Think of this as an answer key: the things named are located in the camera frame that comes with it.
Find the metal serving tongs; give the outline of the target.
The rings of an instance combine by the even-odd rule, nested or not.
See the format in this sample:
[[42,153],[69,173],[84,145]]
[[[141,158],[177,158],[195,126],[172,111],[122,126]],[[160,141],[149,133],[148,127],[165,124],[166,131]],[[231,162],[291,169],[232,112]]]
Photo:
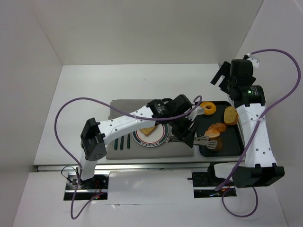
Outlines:
[[206,146],[208,149],[215,149],[217,146],[217,141],[210,140],[207,136],[192,137],[184,140],[179,140],[177,137],[174,136],[167,136],[165,141],[167,143],[184,143],[190,148],[192,148],[193,146]]

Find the dark brown bread piece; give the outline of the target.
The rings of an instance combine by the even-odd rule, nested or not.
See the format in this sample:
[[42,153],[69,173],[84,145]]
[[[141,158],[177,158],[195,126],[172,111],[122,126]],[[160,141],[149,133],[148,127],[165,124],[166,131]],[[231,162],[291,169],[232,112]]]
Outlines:
[[223,148],[223,142],[222,142],[222,138],[221,137],[217,137],[217,138],[211,138],[211,141],[217,141],[217,145],[214,149],[212,149],[211,151],[220,151]]

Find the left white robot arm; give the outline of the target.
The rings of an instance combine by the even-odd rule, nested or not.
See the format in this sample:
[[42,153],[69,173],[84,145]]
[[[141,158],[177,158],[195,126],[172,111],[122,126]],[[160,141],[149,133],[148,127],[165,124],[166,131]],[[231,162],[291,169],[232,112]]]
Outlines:
[[94,181],[95,167],[98,160],[106,156],[109,143],[139,129],[168,124],[172,135],[192,148],[198,128],[195,118],[201,101],[201,96],[191,102],[185,95],[175,99],[154,99],[131,113],[122,112],[112,120],[87,120],[80,135],[84,153],[78,167],[78,184],[86,188]]

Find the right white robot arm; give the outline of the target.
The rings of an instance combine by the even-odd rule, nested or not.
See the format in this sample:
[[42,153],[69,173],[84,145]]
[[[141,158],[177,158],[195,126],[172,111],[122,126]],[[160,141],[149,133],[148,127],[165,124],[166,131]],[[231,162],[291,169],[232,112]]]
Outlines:
[[243,166],[229,163],[209,166],[213,170],[211,177],[219,180],[221,187],[224,180],[232,181],[237,188],[267,187],[285,175],[271,150],[263,116],[266,109],[263,88],[254,84],[253,66],[257,63],[255,59],[225,61],[211,81],[215,85],[223,77],[219,88],[233,101],[245,144],[241,155],[245,158]]

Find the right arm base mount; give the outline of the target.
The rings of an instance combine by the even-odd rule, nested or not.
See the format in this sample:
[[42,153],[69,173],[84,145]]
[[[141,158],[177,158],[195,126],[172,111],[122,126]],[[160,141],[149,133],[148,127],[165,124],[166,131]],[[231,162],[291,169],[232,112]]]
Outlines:
[[221,190],[216,191],[215,187],[223,183],[225,179],[215,176],[214,163],[211,163],[207,170],[202,172],[192,172],[187,178],[192,182],[194,188],[194,198],[219,198],[225,194],[226,197],[236,197],[236,190],[232,181],[227,183]]

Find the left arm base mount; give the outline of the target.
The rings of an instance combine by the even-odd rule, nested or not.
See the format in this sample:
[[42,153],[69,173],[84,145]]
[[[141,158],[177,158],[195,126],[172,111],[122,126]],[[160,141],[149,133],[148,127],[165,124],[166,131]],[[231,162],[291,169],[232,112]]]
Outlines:
[[[66,179],[64,201],[71,201],[78,183],[78,171],[75,167],[65,166],[61,175]],[[88,201],[108,199],[109,173],[97,173],[93,178],[80,182],[75,195],[75,201]]]

